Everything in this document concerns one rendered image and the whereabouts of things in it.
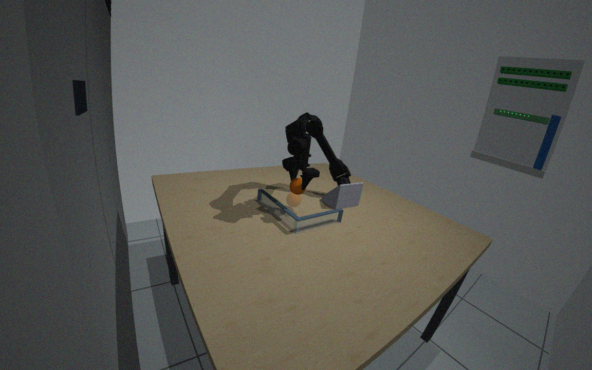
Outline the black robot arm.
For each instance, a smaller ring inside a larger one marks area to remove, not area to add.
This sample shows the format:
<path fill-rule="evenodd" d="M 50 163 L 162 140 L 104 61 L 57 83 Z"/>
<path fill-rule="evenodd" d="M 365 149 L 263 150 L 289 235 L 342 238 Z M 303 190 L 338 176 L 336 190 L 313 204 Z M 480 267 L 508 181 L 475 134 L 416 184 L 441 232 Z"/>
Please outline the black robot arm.
<path fill-rule="evenodd" d="M 305 113 L 302 116 L 299 116 L 299 118 L 293 123 L 286 126 L 288 152 L 294 156 L 302 154 L 303 152 L 309 152 L 311 136 L 317 140 L 319 146 L 326 155 L 327 161 L 329 161 L 330 173 L 334 181 L 337 182 L 338 186 L 344 183 L 351 183 L 349 177 L 352 176 L 352 174 L 348 170 L 348 167 L 342 161 L 336 158 L 329 143 L 327 143 L 326 137 L 323 134 L 322 122 L 315 115 Z M 301 158 L 296 158 L 294 156 L 283 159 L 282 163 L 286 171 L 302 168 Z M 346 172 L 347 174 L 345 174 Z"/>

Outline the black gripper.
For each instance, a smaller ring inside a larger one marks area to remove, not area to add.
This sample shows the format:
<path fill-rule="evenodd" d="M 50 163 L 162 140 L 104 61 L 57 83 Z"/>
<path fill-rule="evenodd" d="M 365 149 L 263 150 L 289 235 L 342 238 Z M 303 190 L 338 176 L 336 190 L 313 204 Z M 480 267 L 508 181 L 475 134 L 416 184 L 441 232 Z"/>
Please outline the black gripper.
<path fill-rule="evenodd" d="M 302 175 L 300 175 L 300 177 L 302 177 L 302 190 L 305 190 L 313 178 L 319 177 L 320 172 L 314 167 L 306 168 L 310 166 L 310 164 L 308 164 L 308 158 L 311 157 L 309 152 L 303 152 L 302 154 L 295 155 L 294 157 L 301 158 L 302 168 L 289 171 L 290 179 L 291 181 L 295 179 L 298 176 L 298 171 L 301 170 Z"/>

